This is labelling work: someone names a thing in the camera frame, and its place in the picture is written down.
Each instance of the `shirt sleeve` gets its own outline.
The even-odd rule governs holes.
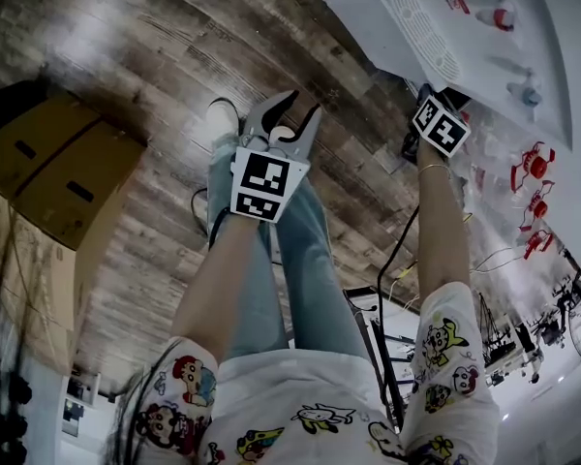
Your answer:
[[[424,302],[415,342],[413,394],[401,432],[410,463],[491,465],[499,407],[486,385],[474,301],[463,283]]]
[[[217,371],[215,358],[203,347],[185,338],[168,341],[132,397],[143,463],[195,462],[211,421]]]

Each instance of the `wooden floor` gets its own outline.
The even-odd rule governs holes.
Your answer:
[[[323,105],[310,179],[345,287],[375,284],[417,205],[415,169],[398,156],[413,97],[321,0],[0,0],[0,87],[39,72],[149,141],[76,356],[103,373],[106,390],[159,353],[205,254],[189,201],[205,185],[201,122],[215,98],[245,114],[296,88],[292,127]],[[197,208],[203,216],[205,201]],[[416,244],[414,226],[387,287]],[[415,274],[393,289],[401,301],[416,292]]]

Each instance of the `leg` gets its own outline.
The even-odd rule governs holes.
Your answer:
[[[224,112],[229,108],[229,104],[223,104],[221,109],[217,104],[218,102],[209,108],[207,121],[209,116],[229,116],[228,111]],[[214,125],[215,119],[208,124]],[[234,127],[232,129],[233,132],[229,133],[228,127],[217,128],[218,132],[226,133],[213,142],[214,153],[208,175],[209,232],[220,211],[230,203],[232,191],[230,161],[238,142],[236,129]],[[220,228],[220,233],[223,231],[224,225]],[[268,242],[268,227],[262,224],[259,238],[254,241],[248,274],[239,298],[239,319],[232,347],[226,359],[289,347],[271,268]]]
[[[307,180],[277,226],[295,346],[370,359],[334,269],[324,211]]]

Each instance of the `red label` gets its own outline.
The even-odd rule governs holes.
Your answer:
[[[445,0],[445,3],[452,11],[463,11],[465,14],[470,13],[465,0]]]

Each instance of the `person's right arm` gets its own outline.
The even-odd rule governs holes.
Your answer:
[[[422,141],[418,265],[423,303],[412,364],[415,384],[400,438],[412,465],[491,465],[500,415],[486,386],[467,236],[449,171],[431,164],[445,162]]]

